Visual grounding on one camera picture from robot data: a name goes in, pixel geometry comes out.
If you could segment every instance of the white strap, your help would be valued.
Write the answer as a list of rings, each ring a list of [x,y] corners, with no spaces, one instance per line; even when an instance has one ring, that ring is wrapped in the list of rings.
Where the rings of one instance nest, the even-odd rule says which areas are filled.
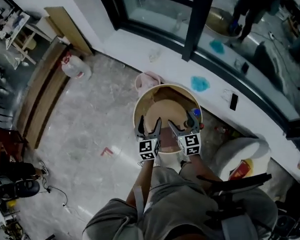
[[[144,214],[144,196],[142,195],[141,186],[134,186],[133,187],[134,199],[135,199],[135,206],[136,212],[138,216],[138,221],[141,219],[142,215]]]

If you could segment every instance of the person's arm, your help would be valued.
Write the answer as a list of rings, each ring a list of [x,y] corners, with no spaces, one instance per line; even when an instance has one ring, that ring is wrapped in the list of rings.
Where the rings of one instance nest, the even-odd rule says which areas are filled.
[[[140,186],[142,189],[143,207],[146,206],[148,196],[149,196],[149,191],[150,191],[153,168],[154,168],[154,160],[148,160],[143,163],[143,166],[138,175],[138,178],[136,179],[128,197],[126,198],[127,204],[129,204],[133,207],[136,207],[134,187]]]
[[[195,169],[196,175],[200,175],[208,180],[213,180],[216,182],[222,182],[222,180],[214,174],[214,172],[204,164],[200,155],[189,155],[190,161]],[[202,187],[204,191],[208,191],[212,183],[202,180]]]

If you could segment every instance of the marble floor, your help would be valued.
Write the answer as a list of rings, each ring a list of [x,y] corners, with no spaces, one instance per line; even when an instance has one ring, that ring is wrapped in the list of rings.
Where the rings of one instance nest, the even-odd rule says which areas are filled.
[[[87,82],[70,80],[49,119],[39,148],[28,150],[25,162],[49,169],[47,184],[61,189],[47,193],[43,188],[17,201],[18,220],[32,240],[51,234],[57,240],[81,239],[89,219],[109,199],[125,199],[140,171],[132,115],[138,99],[134,80],[138,73],[104,55],[87,59],[92,76]],[[202,131],[205,152],[211,162],[229,137],[215,131],[227,127],[204,112]],[[108,147],[113,154],[102,154]],[[282,196],[293,183],[291,176],[274,161],[269,164],[273,179],[263,186],[271,197]]]

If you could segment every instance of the white marker cube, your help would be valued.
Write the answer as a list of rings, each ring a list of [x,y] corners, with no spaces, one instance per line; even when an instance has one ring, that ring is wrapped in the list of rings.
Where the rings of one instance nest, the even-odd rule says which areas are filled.
[[[200,154],[201,136],[200,133],[189,134],[178,137],[178,145],[183,153],[187,156]]]
[[[156,159],[159,149],[157,138],[139,141],[139,154],[143,161]]]

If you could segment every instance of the glass pane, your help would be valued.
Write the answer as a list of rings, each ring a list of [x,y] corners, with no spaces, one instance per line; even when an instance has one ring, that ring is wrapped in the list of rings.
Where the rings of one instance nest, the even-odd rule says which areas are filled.
[[[300,0],[213,0],[198,47],[300,117]],[[244,74],[242,66],[248,63]]]
[[[186,39],[192,9],[171,0],[123,0],[128,19]]]

